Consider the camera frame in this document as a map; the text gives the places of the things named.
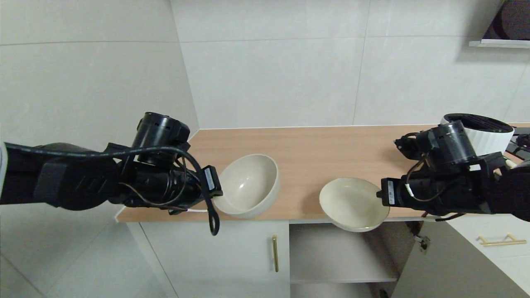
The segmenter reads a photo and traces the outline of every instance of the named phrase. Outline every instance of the white bowl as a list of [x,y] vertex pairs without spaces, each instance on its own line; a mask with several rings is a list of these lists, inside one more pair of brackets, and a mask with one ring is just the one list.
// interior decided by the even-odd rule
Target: white bowl
[[222,212],[238,218],[254,218],[276,201],[280,172],[276,162],[263,154],[244,156],[219,175],[223,196],[214,198]]
[[358,178],[339,178],[320,191],[320,206],[331,222],[351,232],[367,232],[378,227],[388,216],[390,207],[376,196],[380,189]]

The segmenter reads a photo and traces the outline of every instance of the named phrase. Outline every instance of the robotic arm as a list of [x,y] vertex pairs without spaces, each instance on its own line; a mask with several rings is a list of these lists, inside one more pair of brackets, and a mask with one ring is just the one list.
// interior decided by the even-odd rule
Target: robotic arm
[[404,135],[395,144],[418,163],[400,179],[381,180],[383,205],[439,216],[508,213],[530,221],[530,161],[512,169],[500,152],[477,156],[460,120]]
[[[9,162],[0,205],[47,203],[80,211],[108,200],[167,209],[173,215],[205,200],[215,235],[219,216],[211,198],[223,192],[215,167],[201,168],[187,152],[189,134],[185,124],[147,112],[131,148],[109,143],[99,153],[66,143],[6,143]],[[187,169],[186,160],[194,171]]]

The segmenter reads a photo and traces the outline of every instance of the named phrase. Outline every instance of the white label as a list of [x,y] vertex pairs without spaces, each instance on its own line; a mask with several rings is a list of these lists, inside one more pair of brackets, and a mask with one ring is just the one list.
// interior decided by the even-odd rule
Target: white label
[[388,183],[388,203],[390,205],[395,205],[394,201],[394,182],[393,181],[387,181]]
[[209,188],[210,190],[212,190],[212,189],[215,187],[215,185],[214,185],[214,180],[213,180],[213,178],[211,177],[211,171],[210,171],[210,168],[205,169],[205,170],[204,170],[204,174],[205,174],[205,176],[206,176],[206,181],[208,182],[208,188]]

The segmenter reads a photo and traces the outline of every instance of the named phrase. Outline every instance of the kitchen counter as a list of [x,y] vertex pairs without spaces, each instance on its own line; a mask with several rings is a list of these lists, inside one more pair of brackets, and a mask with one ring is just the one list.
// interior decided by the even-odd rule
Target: kitchen counter
[[[329,181],[355,177],[380,186],[381,178],[399,178],[415,161],[406,159],[393,141],[435,125],[249,128],[200,130],[190,141],[190,153],[202,167],[220,174],[234,160],[263,153],[276,160],[280,193],[255,220],[325,221],[319,193]],[[206,209],[201,202],[194,209]],[[391,207],[387,220],[419,217],[423,211]],[[219,212],[222,220],[236,218]],[[206,213],[170,216],[157,208],[124,208],[119,222],[207,221]]]

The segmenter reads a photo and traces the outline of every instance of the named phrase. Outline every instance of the gold cabinet handle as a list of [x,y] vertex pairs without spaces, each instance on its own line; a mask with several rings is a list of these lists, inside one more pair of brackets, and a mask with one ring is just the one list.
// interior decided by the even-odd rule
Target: gold cabinet handle
[[480,244],[482,246],[505,246],[505,245],[516,245],[516,244],[526,244],[526,240],[517,240],[512,234],[508,234],[507,236],[511,240],[507,241],[495,241],[495,242],[488,242],[484,237],[479,236],[480,241],[482,241]]
[[274,254],[274,271],[278,272],[278,236],[272,236],[272,253]]

